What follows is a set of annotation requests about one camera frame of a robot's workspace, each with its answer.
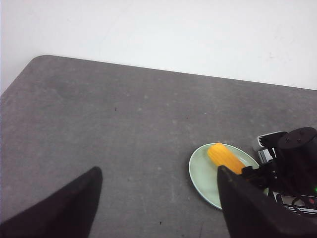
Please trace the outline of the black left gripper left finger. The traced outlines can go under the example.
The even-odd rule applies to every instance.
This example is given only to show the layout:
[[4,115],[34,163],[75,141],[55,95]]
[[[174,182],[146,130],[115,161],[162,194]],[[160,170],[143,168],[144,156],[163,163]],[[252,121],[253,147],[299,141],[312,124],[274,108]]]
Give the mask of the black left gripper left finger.
[[99,205],[102,170],[93,167],[0,226],[2,238],[87,238]]

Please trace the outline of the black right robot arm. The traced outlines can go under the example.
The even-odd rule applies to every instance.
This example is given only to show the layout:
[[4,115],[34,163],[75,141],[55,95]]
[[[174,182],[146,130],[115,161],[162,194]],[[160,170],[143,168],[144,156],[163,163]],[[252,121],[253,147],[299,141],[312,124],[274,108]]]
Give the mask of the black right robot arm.
[[317,194],[317,130],[302,127],[257,137],[257,152],[267,150],[272,159],[253,169],[247,166],[240,175],[257,188],[269,188],[291,196]]

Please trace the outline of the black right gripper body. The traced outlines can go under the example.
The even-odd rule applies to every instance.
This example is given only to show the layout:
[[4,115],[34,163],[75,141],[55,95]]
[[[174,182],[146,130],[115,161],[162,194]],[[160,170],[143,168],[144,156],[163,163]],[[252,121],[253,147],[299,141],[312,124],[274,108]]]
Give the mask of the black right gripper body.
[[240,177],[260,190],[279,186],[278,170],[275,163],[264,163],[257,169],[253,169],[252,166],[244,167]]

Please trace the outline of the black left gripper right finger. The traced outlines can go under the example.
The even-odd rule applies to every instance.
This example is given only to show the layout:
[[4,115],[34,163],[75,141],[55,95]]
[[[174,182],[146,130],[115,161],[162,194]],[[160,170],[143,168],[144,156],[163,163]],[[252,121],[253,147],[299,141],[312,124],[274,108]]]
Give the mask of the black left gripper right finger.
[[232,238],[315,238],[317,225],[277,204],[225,166],[217,169],[220,203]]

